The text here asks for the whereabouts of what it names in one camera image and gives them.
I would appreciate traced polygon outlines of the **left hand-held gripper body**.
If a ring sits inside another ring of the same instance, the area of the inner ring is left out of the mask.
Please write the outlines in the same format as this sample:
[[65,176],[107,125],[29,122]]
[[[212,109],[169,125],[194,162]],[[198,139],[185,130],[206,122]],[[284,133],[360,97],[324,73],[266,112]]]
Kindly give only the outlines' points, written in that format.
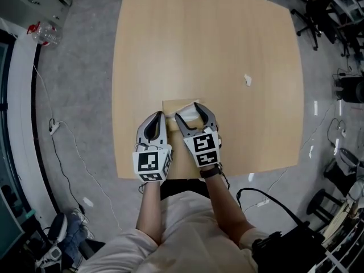
[[133,152],[134,173],[144,183],[167,179],[172,163],[172,146],[137,143]]

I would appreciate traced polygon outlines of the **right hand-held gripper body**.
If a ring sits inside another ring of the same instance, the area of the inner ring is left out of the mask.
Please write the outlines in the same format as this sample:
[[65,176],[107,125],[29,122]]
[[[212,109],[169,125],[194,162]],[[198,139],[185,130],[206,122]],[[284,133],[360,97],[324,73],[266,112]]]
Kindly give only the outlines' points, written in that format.
[[188,130],[183,140],[198,168],[220,162],[221,139],[215,126]]

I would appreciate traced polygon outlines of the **small tan cardboard box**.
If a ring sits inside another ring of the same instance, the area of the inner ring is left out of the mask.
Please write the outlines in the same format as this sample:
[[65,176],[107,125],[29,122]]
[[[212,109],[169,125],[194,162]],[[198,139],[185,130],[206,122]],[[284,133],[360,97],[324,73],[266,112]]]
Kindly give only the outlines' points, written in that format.
[[[168,100],[168,101],[163,101],[162,102],[162,108],[163,108],[163,113],[166,116],[168,113],[172,112],[172,111],[176,111],[176,109],[178,109],[179,107],[182,107],[184,105],[187,105],[193,101],[198,101],[198,103],[202,104],[204,101],[200,98],[198,99],[185,99],[185,100]],[[175,131],[179,131],[179,128],[177,126],[176,121],[172,120],[172,119],[168,119],[167,120],[167,129],[169,133],[175,132]],[[203,121],[200,117],[198,117],[197,119],[195,119],[194,121],[190,121],[190,122],[186,122],[187,125],[190,128],[198,128],[201,129],[203,128]]]

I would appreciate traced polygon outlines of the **black shoulder bag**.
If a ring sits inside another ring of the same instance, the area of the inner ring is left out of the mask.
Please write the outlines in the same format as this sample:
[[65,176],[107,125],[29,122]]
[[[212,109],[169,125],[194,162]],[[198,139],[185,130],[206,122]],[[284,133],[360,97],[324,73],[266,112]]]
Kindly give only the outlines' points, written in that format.
[[257,239],[252,245],[252,257],[258,265],[258,273],[308,273],[326,249],[322,246],[324,236],[301,221],[276,198],[256,188],[242,188],[236,198],[240,203],[243,191],[256,191],[279,205],[296,223],[291,231],[282,234],[276,231],[265,239]]

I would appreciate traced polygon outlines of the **person's left forearm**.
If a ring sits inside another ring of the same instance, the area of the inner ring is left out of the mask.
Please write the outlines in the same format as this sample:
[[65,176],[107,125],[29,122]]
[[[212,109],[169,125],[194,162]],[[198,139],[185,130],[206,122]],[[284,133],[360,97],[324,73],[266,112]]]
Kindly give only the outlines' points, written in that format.
[[159,182],[149,182],[144,186],[136,229],[148,235],[157,245],[161,244],[162,211]]

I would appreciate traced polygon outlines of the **person's right forearm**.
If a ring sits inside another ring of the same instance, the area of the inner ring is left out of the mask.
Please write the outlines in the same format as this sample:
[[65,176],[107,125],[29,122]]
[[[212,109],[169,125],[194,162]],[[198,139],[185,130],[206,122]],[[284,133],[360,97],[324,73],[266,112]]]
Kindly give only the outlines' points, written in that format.
[[245,217],[219,173],[205,177],[209,197],[220,229],[235,243],[254,226]]

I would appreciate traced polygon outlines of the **dark wristwatch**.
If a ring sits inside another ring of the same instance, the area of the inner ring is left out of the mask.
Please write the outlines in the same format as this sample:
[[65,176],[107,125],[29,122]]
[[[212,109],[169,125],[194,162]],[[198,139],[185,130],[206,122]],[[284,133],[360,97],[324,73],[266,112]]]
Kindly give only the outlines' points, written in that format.
[[200,168],[200,176],[203,179],[213,177],[215,175],[221,175],[222,169],[219,164],[204,166]]

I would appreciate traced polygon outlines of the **person's black trousers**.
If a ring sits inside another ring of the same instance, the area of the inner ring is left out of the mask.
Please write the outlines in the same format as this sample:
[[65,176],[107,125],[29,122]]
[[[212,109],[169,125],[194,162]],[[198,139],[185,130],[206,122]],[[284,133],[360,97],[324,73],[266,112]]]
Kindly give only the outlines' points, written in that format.
[[160,199],[164,200],[183,192],[194,192],[198,195],[210,198],[209,192],[204,181],[200,179],[175,179],[166,180],[160,186]]

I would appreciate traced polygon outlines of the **wooden table with white legs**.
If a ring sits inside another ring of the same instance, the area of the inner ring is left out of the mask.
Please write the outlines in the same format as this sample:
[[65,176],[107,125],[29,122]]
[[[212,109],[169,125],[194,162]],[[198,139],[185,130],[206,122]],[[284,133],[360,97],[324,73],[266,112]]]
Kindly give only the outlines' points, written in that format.
[[304,87],[289,10],[267,0],[122,0],[112,77],[118,176],[135,177],[137,128],[163,101],[198,98],[217,118],[226,175],[297,165]]

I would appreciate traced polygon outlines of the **person's white shirt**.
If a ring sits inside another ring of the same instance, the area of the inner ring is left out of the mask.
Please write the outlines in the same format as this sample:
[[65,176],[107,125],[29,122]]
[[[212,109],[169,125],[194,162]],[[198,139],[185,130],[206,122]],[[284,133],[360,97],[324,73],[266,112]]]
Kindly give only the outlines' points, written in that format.
[[251,247],[267,234],[256,228],[234,243],[218,227],[208,198],[187,191],[162,206],[162,243],[137,229],[114,237],[79,273],[257,273]]

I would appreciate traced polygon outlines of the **black round stool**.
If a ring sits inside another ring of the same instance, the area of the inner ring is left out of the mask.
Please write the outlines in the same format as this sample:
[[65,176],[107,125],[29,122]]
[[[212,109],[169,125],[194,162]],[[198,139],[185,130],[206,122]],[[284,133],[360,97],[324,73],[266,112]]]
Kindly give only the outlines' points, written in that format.
[[334,215],[332,215],[324,208],[323,204],[326,200],[332,202],[338,207],[341,207],[344,204],[342,201],[328,194],[325,189],[321,189],[312,197],[311,201],[307,206],[306,214],[308,216],[314,214],[324,224],[329,225],[330,222],[334,219]]

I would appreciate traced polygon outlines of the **clear plastic jug red cap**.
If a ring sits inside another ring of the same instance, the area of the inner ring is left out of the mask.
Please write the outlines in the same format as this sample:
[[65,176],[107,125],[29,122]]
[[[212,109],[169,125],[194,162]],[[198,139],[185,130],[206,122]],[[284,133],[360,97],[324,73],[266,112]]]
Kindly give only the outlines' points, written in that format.
[[27,35],[41,46],[58,46],[61,42],[61,33],[48,22],[37,22],[27,29]]

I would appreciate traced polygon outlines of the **black office chair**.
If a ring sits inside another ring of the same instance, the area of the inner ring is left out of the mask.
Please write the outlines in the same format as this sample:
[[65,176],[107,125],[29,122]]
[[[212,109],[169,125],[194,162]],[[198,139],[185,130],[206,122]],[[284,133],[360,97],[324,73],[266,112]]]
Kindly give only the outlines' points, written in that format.
[[334,44],[337,39],[337,27],[331,19],[329,13],[334,10],[328,10],[332,0],[309,0],[305,5],[305,13],[301,14],[296,9],[290,11],[291,15],[299,17],[306,26],[296,32],[297,36],[301,36],[304,31],[310,30],[314,45],[313,50],[318,50],[317,38],[324,34],[328,40]]

